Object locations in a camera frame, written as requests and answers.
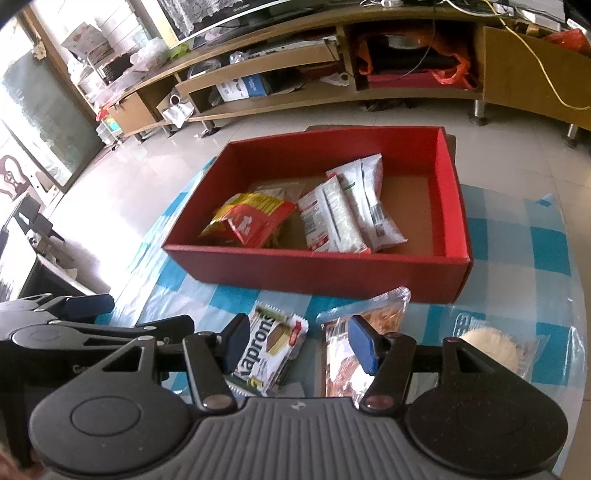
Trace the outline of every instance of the yellow cable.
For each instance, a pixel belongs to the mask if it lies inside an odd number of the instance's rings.
[[[496,12],[495,7],[493,7],[491,5],[491,3],[489,2],[489,0],[482,0],[482,1],[483,2],[486,2],[493,12]],[[546,69],[544,67],[544,64],[542,63],[542,61],[540,60],[540,58],[536,55],[536,53],[534,52],[534,50],[528,45],[528,43],[523,38],[521,38],[521,35],[519,35],[517,32],[515,32],[515,31],[513,31],[513,30],[511,30],[509,28],[509,26],[507,25],[507,23],[505,22],[505,20],[503,20],[502,17],[499,17],[499,20],[501,20],[501,23],[503,24],[503,26],[505,27],[505,29],[508,32],[510,32],[512,35],[516,36],[519,39],[519,41],[521,43],[523,43],[523,45],[525,45],[525,48],[527,48],[530,51],[530,53],[534,56],[534,58],[538,61],[538,64],[540,65],[540,68],[542,69],[542,73],[544,73],[544,77],[546,77],[546,81],[548,82],[548,85],[550,85],[550,88],[552,88],[552,91],[556,95],[556,98],[558,99],[558,101],[560,103],[562,103],[562,105],[564,105],[567,108],[571,108],[572,110],[577,110],[579,112],[586,111],[586,110],[591,110],[591,105],[589,105],[589,106],[574,106],[574,105],[570,105],[570,104],[566,103],[564,100],[562,100],[562,98],[558,94],[558,91],[556,91],[556,87],[554,87],[554,84],[552,83],[552,80],[550,80],[550,77],[548,76],[548,73],[546,72]]]

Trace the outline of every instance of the checkered tablecloth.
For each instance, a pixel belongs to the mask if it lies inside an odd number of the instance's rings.
[[[215,332],[260,300],[310,321],[309,337],[288,379],[301,382],[306,395],[318,394],[321,331],[316,316],[353,300],[204,284],[160,248],[208,166],[146,234],[124,281],[113,289],[115,310],[99,321],[132,326],[189,314],[196,330]],[[569,420],[569,439],[556,466],[560,471],[587,376],[583,291],[560,211],[552,197],[533,202],[471,186],[462,186],[462,192],[472,239],[472,273],[455,305],[411,304],[402,331],[423,344],[438,345],[453,333],[454,321],[462,314],[486,319],[521,339],[547,340],[530,380],[560,404]],[[186,395],[186,384],[186,376],[177,374],[170,387]]]

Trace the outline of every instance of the tiled floor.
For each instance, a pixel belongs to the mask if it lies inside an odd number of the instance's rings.
[[[457,136],[460,181],[539,199],[556,195],[566,218],[591,312],[591,158],[587,148],[566,147],[566,125],[540,116],[490,106],[491,123],[467,121],[470,102],[421,100],[414,109],[368,113],[356,104],[329,105],[237,119],[200,139],[191,124],[171,138],[157,132],[143,144],[131,138],[93,163],[51,216],[79,263],[79,280],[108,291],[122,277],[142,236],[187,182],[230,140],[301,131],[317,124],[443,125]],[[591,387],[564,479],[591,479]]]

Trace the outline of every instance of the glass door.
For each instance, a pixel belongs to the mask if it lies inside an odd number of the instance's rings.
[[[104,146],[17,18],[0,30],[0,116],[63,192]]]

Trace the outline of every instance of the open red box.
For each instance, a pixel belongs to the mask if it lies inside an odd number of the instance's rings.
[[[282,248],[200,246],[216,209],[257,183],[301,180],[381,153],[382,202],[408,242],[376,254],[310,252],[298,213]],[[472,266],[462,192],[443,128],[347,127],[232,142],[204,176],[163,248],[195,279],[264,290],[363,299],[399,286],[414,301],[453,302]]]

